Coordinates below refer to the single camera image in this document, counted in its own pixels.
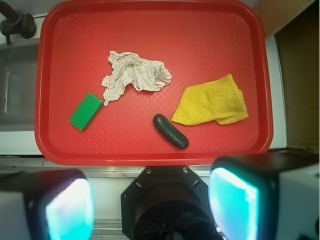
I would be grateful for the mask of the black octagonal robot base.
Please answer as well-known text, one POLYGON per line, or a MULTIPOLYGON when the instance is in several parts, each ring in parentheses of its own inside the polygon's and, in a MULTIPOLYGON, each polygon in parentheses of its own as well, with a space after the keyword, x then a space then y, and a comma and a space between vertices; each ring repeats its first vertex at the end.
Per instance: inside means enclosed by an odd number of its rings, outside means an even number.
POLYGON ((130 240, 221 240, 208 185, 188 166, 147 166, 121 193, 130 240))

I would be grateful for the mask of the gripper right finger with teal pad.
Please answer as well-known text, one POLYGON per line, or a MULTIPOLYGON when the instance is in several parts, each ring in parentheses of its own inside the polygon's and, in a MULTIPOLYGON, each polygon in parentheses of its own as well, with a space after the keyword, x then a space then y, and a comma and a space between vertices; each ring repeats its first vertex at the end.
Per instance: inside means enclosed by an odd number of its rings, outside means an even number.
POLYGON ((208 200, 228 240, 317 240, 320 237, 320 156, 269 151, 218 157, 208 200))

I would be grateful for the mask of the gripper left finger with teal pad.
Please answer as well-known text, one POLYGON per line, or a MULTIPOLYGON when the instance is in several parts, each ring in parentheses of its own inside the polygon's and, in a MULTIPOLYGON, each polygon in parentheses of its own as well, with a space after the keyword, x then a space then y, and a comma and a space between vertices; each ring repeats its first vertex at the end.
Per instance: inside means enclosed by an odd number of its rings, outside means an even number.
POLYGON ((0 175, 2 240, 89 240, 94 219, 93 187, 79 169, 0 175))

